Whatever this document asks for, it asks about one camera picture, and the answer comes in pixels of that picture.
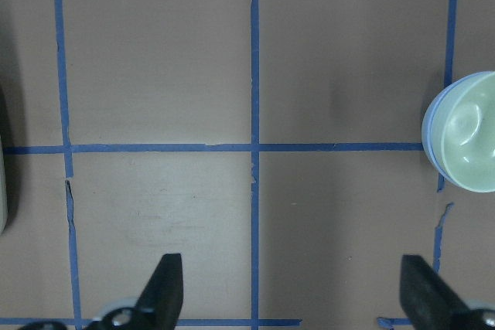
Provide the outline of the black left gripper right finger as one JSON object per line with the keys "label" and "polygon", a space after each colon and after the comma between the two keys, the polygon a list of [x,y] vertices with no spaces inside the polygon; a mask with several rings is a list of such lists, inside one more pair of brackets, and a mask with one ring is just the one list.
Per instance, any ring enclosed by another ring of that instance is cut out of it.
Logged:
{"label": "black left gripper right finger", "polygon": [[415,329],[494,328],[493,308],[471,308],[419,255],[401,258],[399,301]]}

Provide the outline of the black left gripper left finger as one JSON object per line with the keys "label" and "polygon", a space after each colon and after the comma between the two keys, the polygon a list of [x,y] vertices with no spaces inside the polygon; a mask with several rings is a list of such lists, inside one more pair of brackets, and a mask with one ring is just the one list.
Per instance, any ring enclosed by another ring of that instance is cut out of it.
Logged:
{"label": "black left gripper left finger", "polygon": [[182,256],[162,256],[145,288],[132,306],[116,308],[88,329],[174,329],[182,310]]}

